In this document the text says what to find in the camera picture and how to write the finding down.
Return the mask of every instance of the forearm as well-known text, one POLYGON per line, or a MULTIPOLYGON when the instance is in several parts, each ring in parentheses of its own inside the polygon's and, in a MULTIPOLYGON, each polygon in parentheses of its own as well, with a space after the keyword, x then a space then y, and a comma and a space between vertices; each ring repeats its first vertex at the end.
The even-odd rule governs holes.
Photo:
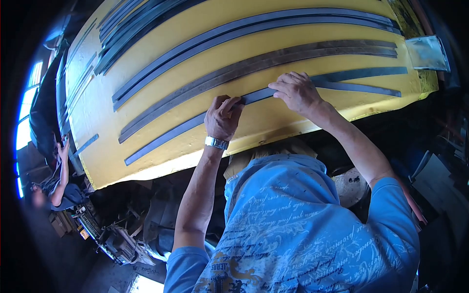
POLYGON ((189 186, 182 197, 174 232, 174 249, 188 234, 197 238, 195 246, 204 247, 205 233, 212 216, 215 180, 223 150, 205 146, 189 186))
POLYGON ((68 184, 68 157, 62 160, 59 184, 61 186, 66 186, 68 184))
POLYGON ((54 206, 59 206, 62 202, 65 187, 68 184, 68 158, 63 159, 60 169, 60 179, 51 194, 51 202, 54 206))
POLYGON ((343 118, 332 106, 328 107, 328 111, 329 119, 320 127, 340 142, 371 188, 381 178, 395 177, 387 158, 366 135, 343 118))

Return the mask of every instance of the wristwatch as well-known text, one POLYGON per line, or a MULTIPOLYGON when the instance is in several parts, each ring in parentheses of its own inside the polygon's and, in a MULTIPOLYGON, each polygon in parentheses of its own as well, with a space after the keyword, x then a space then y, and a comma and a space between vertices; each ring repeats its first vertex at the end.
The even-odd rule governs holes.
POLYGON ((227 150, 227 149, 228 149, 228 145, 229 145, 230 143, 227 142, 227 141, 224 141, 224 140, 215 138, 215 137, 207 136, 207 137, 205 138, 205 144, 206 144, 206 145, 209 145, 209 146, 212 146, 212 147, 216 147, 216 148, 222 149, 222 150, 227 150))

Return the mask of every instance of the blue t-shirt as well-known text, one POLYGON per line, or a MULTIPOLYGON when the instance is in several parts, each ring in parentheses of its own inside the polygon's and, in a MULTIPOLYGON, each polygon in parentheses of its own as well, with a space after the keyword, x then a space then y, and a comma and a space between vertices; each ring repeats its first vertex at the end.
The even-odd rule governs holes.
POLYGON ((176 249, 165 292, 410 291, 420 247, 395 179, 374 186, 365 225, 340 206, 324 164, 304 155, 252 160, 227 180, 225 196, 212 258, 176 249))

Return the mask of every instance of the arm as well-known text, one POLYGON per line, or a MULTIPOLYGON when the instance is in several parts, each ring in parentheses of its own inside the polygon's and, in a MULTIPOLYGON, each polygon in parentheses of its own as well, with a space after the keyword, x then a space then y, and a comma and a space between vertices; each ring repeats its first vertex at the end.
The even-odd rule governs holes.
POLYGON ((57 143, 57 149, 59 156, 62 160, 61 169, 60 169, 60 180, 54 187, 54 190, 51 193, 51 203, 58 207, 62 203, 63 192, 68 183, 68 149, 70 148, 70 141, 67 140, 64 143, 64 146, 61 147, 60 143, 57 143))
POLYGON ((269 84, 269 88, 277 90, 274 97, 285 101, 291 110, 332 134, 371 189, 381 178, 396 177, 384 154, 319 96, 306 73, 283 74, 277 82, 269 84))
MULTIPOLYGON (((240 97, 215 97, 204 120, 209 136, 224 141, 233 138, 244 107, 235 105, 240 100, 240 97)), ((173 251, 185 246, 204 249, 205 233, 212 216, 215 179, 222 155, 223 150, 205 146, 179 206, 173 251)))

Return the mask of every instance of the yellow painted surface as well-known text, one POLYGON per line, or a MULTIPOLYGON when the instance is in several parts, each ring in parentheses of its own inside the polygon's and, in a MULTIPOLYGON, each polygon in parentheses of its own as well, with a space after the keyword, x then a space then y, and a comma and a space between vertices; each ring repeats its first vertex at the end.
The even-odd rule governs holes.
MULTIPOLYGON (((90 23, 97 23, 117 0, 106 0, 84 25, 69 52, 90 23)), ((124 180, 148 180, 195 166, 200 159, 206 136, 204 126, 198 126, 163 144, 146 156, 126 166, 124 159, 159 135, 207 110, 216 95, 240 96, 265 88, 268 83, 289 71, 305 71, 318 75, 334 71, 406 66, 406 75, 377 76, 347 81, 400 90, 402 97, 379 94, 318 89, 349 120, 402 108, 425 96, 419 75, 412 68, 404 37, 358 25, 308 24, 267 30, 220 44, 180 63, 153 80, 117 112, 113 111, 112 95, 136 73, 180 43, 205 31, 237 19, 272 11, 333 7, 351 8, 396 19, 391 7, 376 0, 207 0, 167 20, 133 45, 106 73, 92 76, 70 113, 72 133, 77 147, 96 133, 99 139, 80 154, 86 174, 96 188, 124 180), (285 64, 256 72, 208 90, 158 117, 131 136, 118 143, 121 129, 149 106, 178 88, 205 74, 266 52, 312 42, 337 39, 374 39, 395 42, 397 59, 376 56, 341 55, 320 57, 285 64)), ((77 78, 94 53, 100 52, 99 29, 93 29, 68 63, 67 88, 77 78)), ((98 58, 92 63, 96 66, 98 58)), ((245 107, 240 125, 225 155, 273 142, 288 136, 317 130, 303 117, 288 110, 279 99, 268 98, 245 107)))

